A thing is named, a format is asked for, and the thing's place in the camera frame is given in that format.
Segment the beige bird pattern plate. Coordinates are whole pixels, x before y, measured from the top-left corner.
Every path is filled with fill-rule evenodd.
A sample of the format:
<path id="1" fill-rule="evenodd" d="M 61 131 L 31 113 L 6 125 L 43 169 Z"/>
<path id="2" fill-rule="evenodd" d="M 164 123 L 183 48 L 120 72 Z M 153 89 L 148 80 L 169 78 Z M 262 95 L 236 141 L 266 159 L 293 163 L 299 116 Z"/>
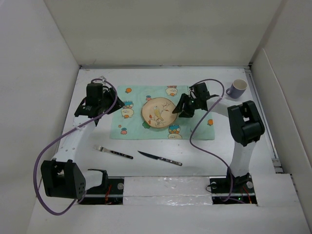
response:
<path id="1" fill-rule="evenodd" d="M 157 97 L 147 101 L 141 109 L 144 121 L 152 128 L 165 128 L 173 124 L 177 114 L 173 113 L 175 104 L 164 97 Z"/>

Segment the fork with black handle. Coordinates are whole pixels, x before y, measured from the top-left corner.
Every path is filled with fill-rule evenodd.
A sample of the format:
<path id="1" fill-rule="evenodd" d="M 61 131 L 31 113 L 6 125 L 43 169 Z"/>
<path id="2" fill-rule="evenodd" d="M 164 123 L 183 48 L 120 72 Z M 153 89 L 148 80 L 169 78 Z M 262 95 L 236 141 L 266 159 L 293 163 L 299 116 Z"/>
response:
<path id="1" fill-rule="evenodd" d="M 127 159 L 130 159 L 130 160 L 134 159 L 133 156 L 130 156 L 130 155 L 127 155 L 127 154 L 124 154 L 124 153 L 120 153 L 120 152 L 117 152 L 117 151 L 109 150 L 109 149 L 107 149 L 107 148 L 105 148 L 103 146 L 100 146 L 100 145 L 94 145 L 93 149 L 95 149 L 95 150 L 97 150 L 99 152 L 113 154 L 113 155 L 120 156 L 120 157 L 123 157 L 123 158 L 127 158 Z"/>

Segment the knife with black handle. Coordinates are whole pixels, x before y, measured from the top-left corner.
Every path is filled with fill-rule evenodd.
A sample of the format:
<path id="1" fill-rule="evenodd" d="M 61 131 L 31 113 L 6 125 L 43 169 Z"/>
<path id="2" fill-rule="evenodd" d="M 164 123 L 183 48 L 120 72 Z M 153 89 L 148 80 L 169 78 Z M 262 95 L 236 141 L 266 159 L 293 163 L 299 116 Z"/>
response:
<path id="1" fill-rule="evenodd" d="M 145 152 L 142 152 L 142 151 L 138 151 L 138 152 L 140 154 L 146 156 L 146 157 L 149 157 L 149 158 L 152 158 L 152 159 L 155 159 L 155 160 L 161 160 L 161 161 L 164 161 L 164 162 L 167 162 L 167 163 L 171 163 L 171 164 L 177 165 L 177 166 L 182 166 L 183 165 L 181 162 L 178 162 L 178 161 L 174 161 L 174 160 L 167 159 L 167 158 L 164 158 L 164 157 L 155 156 L 155 155 L 152 155 L 152 154 L 149 154 L 149 153 L 145 153 Z"/>

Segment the purple ceramic mug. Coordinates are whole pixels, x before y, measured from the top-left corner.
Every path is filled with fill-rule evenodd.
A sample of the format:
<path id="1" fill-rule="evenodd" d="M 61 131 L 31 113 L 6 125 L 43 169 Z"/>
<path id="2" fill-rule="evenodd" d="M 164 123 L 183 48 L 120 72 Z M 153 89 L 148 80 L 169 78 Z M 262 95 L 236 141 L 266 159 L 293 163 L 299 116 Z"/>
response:
<path id="1" fill-rule="evenodd" d="M 247 86 L 248 85 L 246 81 L 242 79 L 236 79 L 231 84 L 230 88 L 226 90 L 226 94 L 233 99 L 237 99 L 243 95 L 243 93 L 247 89 Z"/>

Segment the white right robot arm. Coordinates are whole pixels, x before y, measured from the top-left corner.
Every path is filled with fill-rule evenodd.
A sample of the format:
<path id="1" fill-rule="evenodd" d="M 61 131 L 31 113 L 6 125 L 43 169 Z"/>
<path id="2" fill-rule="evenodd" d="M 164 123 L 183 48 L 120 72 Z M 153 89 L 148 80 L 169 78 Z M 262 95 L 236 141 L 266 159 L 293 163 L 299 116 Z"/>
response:
<path id="1" fill-rule="evenodd" d="M 234 140 L 234 153 L 228 168 L 232 175 L 225 180 L 226 188 L 237 192 L 243 186 L 242 178 L 249 176 L 249 164 L 256 143 L 265 132 L 263 121 L 252 100 L 236 102 L 224 99 L 222 95 L 211 95 L 204 82 L 189 88 L 189 94 L 182 94 L 173 110 L 179 117 L 192 118 L 195 110 L 215 112 L 228 118 Z"/>

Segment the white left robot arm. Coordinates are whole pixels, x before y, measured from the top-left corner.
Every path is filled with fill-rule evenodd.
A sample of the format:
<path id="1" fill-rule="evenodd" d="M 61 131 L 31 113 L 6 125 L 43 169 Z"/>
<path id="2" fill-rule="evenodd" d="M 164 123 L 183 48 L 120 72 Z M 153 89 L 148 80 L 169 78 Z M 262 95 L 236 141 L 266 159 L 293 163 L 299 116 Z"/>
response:
<path id="1" fill-rule="evenodd" d="M 101 83 L 89 83 L 86 97 L 74 113 L 73 128 L 51 160 L 43 161 L 40 170 L 44 190 L 49 197 L 81 199 L 93 188 L 97 193 L 107 191 L 109 182 L 105 170 L 82 171 L 78 161 L 86 141 L 103 115 L 122 108 L 115 88 Z"/>

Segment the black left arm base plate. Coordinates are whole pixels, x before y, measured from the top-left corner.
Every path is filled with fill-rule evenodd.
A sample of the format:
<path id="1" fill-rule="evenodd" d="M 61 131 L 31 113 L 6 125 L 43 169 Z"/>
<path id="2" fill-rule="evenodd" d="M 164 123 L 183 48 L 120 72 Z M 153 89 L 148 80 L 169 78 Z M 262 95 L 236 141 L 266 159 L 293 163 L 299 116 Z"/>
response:
<path id="1" fill-rule="evenodd" d="M 122 205 L 124 192 L 123 177 L 109 177 L 105 188 L 93 187 L 87 191 L 81 205 Z"/>

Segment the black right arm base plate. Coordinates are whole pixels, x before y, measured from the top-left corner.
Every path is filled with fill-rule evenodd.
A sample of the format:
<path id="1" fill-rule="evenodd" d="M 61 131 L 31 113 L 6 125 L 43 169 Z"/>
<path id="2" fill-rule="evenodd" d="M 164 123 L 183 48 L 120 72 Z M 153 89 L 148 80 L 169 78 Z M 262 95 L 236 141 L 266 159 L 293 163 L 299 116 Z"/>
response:
<path id="1" fill-rule="evenodd" d="M 226 176 L 212 176 L 206 191 L 211 193 L 212 202 L 216 204 L 257 204 L 252 177 L 242 181 L 234 181 Z"/>

